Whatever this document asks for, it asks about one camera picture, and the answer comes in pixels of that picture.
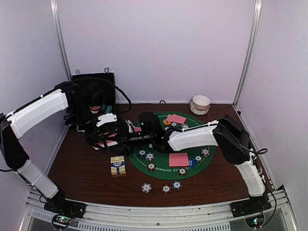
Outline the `red-backed card deck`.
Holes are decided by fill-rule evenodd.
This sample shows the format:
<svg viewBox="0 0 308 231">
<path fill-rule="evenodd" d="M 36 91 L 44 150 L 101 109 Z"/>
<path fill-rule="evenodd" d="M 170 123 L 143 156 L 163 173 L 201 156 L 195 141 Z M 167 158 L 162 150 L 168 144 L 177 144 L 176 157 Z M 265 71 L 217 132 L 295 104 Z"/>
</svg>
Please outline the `red-backed card deck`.
<svg viewBox="0 0 308 231">
<path fill-rule="evenodd" d="M 117 141 L 115 141 L 116 139 L 116 133 L 115 134 L 111 134 L 106 136 L 106 134 L 100 135 L 99 136 L 99 142 L 97 142 L 93 148 L 95 150 L 101 149 L 101 148 L 106 148 L 106 147 L 110 147 L 110 146 L 114 146 L 117 145 Z"/>
</svg>

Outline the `hundred chips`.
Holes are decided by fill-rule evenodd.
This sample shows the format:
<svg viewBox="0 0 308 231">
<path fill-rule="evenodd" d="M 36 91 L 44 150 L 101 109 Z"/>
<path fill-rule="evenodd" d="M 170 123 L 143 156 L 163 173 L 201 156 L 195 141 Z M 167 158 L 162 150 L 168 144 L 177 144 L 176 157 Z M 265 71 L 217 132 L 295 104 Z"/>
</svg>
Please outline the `hundred chips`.
<svg viewBox="0 0 308 231">
<path fill-rule="evenodd" d="M 156 169 L 156 164 L 154 164 L 154 163 L 149 163 L 149 164 L 147 165 L 147 169 L 148 169 L 149 171 L 154 171 L 154 170 Z"/>
<path fill-rule="evenodd" d="M 180 176 L 185 176 L 185 175 L 187 174 L 187 169 L 185 169 L 185 168 L 179 168 L 179 169 L 178 169 L 178 174 L 179 174 Z"/>
</svg>

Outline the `orange big blind button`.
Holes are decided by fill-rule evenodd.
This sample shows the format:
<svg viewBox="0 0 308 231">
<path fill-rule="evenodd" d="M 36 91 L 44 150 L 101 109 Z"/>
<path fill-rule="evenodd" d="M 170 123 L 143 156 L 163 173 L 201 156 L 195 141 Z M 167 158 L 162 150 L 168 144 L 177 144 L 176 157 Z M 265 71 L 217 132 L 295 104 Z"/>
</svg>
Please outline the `orange big blind button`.
<svg viewBox="0 0 308 231">
<path fill-rule="evenodd" d="M 166 125 L 166 126 L 168 126 L 168 125 L 171 124 L 171 121 L 168 121 L 168 120 L 165 119 L 165 120 L 163 120 L 163 124 Z"/>
</svg>

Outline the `blue peach ten chip stack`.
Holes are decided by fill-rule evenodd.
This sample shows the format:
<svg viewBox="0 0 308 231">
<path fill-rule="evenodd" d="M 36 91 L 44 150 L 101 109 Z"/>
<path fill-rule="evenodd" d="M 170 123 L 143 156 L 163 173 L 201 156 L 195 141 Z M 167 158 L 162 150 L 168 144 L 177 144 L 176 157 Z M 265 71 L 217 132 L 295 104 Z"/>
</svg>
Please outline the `blue peach ten chip stack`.
<svg viewBox="0 0 308 231">
<path fill-rule="evenodd" d="M 144 183 L 144 184 L 141 186 L 141 190 L 142 190 L 142 192 L 144 192 L 144 193 L 149 193 L 149 192 L 152 190 L 152 186 L 151 186 L 151 184 L 149 184 L 149 183 Z"/>
</svg>

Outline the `brown hundred chip stack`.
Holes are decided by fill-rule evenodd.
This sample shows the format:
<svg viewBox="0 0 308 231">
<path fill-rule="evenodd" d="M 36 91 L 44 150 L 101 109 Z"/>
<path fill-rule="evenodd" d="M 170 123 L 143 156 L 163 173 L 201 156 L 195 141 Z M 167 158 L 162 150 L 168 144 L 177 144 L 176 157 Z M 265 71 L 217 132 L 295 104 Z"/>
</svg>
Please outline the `brown hundred chip stack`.
<svg viewBox="0 0 308 231">
<path fill-rule="evenodd" d="M 162 192 L 163 192 L 163 193 L 169 193 L 169 192 L 171 192 L 170 186 L 169 186 L 169 185 L 164 185 L 164 186 L 162 186 Z"/>
</svg>

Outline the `blue green fifty chip stack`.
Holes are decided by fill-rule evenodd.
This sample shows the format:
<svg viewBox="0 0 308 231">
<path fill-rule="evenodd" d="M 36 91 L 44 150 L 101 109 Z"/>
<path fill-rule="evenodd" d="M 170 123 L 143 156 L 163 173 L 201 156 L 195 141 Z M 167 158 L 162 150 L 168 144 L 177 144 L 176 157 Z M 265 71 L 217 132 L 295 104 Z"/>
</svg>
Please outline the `blue green fifty chip stack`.
<svg viewBox="0 0 308 231">
<path fill-rule="evenodd" d="M 174 181 L 174 182 L 172 183 L 172 187 L 173 187 L 173 189 L 175 189 L 175 190 L 179 190 L 179 189 L 182 188 L 182 183 L 181 183 L 180 181 Z"/>
</svg>

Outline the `blue small blind button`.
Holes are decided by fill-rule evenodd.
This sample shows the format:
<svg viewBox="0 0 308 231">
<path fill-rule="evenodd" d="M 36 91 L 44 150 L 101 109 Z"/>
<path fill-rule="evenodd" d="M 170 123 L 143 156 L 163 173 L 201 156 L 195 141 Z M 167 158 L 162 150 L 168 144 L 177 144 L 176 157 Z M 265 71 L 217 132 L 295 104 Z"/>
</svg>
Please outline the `blue small blind button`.
<svg viewBox="0 0 308 231">
<path fill-rule="evenodd" d="M 193 159 L 189 159 L 188 167 L 192 168 L 195 166 L 195 161 Z"/>
</svg>

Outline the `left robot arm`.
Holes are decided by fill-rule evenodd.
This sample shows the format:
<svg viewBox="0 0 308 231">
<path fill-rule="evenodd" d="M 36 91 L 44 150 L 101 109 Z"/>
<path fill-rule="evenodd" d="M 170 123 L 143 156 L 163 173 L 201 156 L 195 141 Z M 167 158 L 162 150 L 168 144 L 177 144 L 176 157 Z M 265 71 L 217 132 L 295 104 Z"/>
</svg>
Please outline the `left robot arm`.
<svg viewBox="0 0 308 231">
<path fill-rule="evenodd" d="M 84 139 L 95 149 L 106 143 L 102 117 L 96 116 L 104 102 L 104 92 L 96 83 L 79 86 L 63 82 L 28 104 L 0 115 L 0 151 L 8 167 L 36 188 L 59 214 L 69 210 L 63 191 L 34 164 L 20 144 L 20 138 L 38 123 L 60 111 L 66 111 L 66 123 L 80 127 Z"/>
</svg>

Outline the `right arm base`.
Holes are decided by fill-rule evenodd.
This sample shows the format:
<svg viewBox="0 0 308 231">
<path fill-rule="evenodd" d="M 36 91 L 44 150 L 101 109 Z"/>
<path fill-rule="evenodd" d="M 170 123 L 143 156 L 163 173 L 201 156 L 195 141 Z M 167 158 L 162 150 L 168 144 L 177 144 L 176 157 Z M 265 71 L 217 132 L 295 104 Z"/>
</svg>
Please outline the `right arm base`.
<svg viewBox="0 0 308 231">
<path fill-rule="evenodd" d="M 233 202 L 230 204 L 234 218 L 261 213 L 271 209 L 271 203 L 265 197 L 251 197 L 247 200 Z"/>
</svg>

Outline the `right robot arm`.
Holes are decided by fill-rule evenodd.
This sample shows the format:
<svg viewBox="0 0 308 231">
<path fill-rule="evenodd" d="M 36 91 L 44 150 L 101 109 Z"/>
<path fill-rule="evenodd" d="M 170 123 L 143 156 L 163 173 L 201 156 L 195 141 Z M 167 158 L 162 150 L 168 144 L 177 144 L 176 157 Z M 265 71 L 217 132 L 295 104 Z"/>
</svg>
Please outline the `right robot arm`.
<svg viewBox="0 0 308 231">
<path fill-rule="evenodd" d="M 227 162 L 237 167 L 246 183 L 250 199 L 247 209 L 257 212 L 265 205 L 266 184 L 262 169 L 255 161 L 258 155 L 268 149 L 253 151 L 249 133 L 228 114 L 218 120 L 192 128 L 177 128 L 169 125 L 162 128 L 154 113 L 140 114 L 140 131 L 135 131 L 129 121 L 121 121 L 107 133 L 107 139 L 113 140 L 128 154 L 138 145 L 151 144 L 161 153 L 179 152 L 186 149 L 217 146 Z"/>
</svg>

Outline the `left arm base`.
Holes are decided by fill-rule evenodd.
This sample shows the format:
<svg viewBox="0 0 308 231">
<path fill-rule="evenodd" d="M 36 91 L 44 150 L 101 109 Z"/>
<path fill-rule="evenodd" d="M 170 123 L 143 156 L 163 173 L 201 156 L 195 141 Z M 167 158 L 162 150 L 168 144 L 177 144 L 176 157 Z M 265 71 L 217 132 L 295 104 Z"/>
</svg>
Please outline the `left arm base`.
<svg viewBox="0 0 308 231">
<path fill-rule="evenodd" d="M 62 214 L 69 218 L 83 218 L 86 211 L 86 204 L 64 200 L 60 202 L 47 201 L 44 209 L 53 213 Z"/>
</svg>

